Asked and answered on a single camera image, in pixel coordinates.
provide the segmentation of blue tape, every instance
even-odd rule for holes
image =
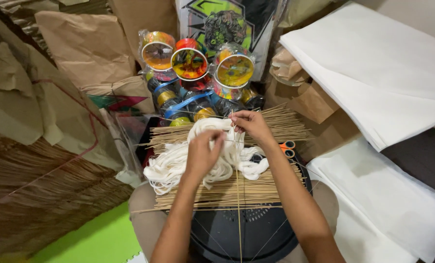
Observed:
[[[180,102],[180,103],[177,104],[177,105],[170,106],[170,107],[165,111],[165,113],[164,113],[164,118],[168,119],[170,116],[172,116],[172,115],[175,114],[176,110],[179,110],[179,109],[185,107],[186,105],[190,104],[191,102],[196,101],[197,99],[200,99],[200,98],[204,98],[204,97],[206,97],[206,96],[209,96],[209,95],[211,95],[212,93],[213,93],[213,91],[208,91],[208,92],[205,92],[205,93],[201,93],[201,94],[198,94],[198,95],[196,95],[196,96],[193,96],[193,97],[191,97],[191,98],[189,98],[189,99],[186,99],[186,100]]]
[[[154,89],[154,92],[157,92],[160,88],[165,87],[165,86],[167,86],[167,85],[169,85],[169,84],[172,84],[172,83],[174,83],[174,82],[177,81],[177,80],[179,80],[179,78],[175,78],[175,79],[173,79],[173,80],[171,80],[171,81],[164,82],[164,83],[160,84],[159,86],[157,86],[157,87]]]

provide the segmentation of white string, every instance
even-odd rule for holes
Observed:
[[[185,172],[188,143],[208,129],[223,130],[227,136],[217,163],[203,178],[203,185],[210,189],[212,183],[229,179],[232,176],[233,167],[239,170],[246,179],[257,180],[260,174],[268,169],[269,163],[266,158],[259,163],[250,162],[250,159],[254,154],[265,154],[257,146],[244,148],[245,133],[233,132],[231,123],[230,119],[202,118],[193,125],[186,142],[166,144],[165,152],[157,158],[150,158],[149,165],[144,168],[144,176],[149,179],[156,194],[166,194],[179,184],[180,178]],[[209,146],[212,149],[214,141],[210,141]]]

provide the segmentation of person's right hand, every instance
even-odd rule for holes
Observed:
[[[247,132],[261,148],[273,144],[275,139],[260,112],[237,111],[229,115],[235,132]]]

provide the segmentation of white paper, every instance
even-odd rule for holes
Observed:
[[[387,258],[400,261],[397,255],[405,251],[412,255],[411,260],[421,258],[432,263],[435,258],[435,191],[403,172],[382,154],[376,152],[365,140],[357,139],[333,152],[312,160],[308,166],[322,181],[333,189],[338,199],[349,205],[354,213],[340,212],[337,235],[345,236],[346,248],[352,239],[360,243],[376,243],[378,246],[366,248],[370,256],[383,254]],[[310,173],[311,179],[318,177]],[[372,235],[366,230],[352,227],[357,220],[364,229],[373,226]],[[394,243],[395,246],[384,246]],[[350,257],[355,258],[355,251]]]
[[[435,38],[348,3],[280,42],[377,151],[435,125]]]

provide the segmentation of hand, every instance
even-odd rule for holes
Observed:
[[[230,114],[229,118],[232,120],[231,125],[235,127],[235,132],[247,132],[263,150],[265,146],[276,142],[260,112],[237,111]]]
[[[203,177],[214,167],[221,153],[226,133],[222,130],[206,130],[198,134],[188,145],[186,169],[180,182],[191,182],[200,185]],[[209,141],[214,140],[211,150]]]

